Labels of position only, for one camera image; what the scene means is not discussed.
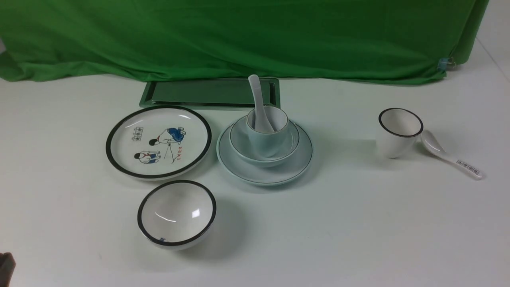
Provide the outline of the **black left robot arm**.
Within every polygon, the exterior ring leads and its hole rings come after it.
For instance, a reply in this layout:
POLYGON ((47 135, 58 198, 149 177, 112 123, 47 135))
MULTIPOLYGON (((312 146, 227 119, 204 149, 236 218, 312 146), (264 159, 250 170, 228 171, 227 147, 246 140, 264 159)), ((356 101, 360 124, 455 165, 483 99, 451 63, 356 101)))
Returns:
POLYGON ((9 287, 16 261, 10 252, 0 253, 0 287, 9 287))

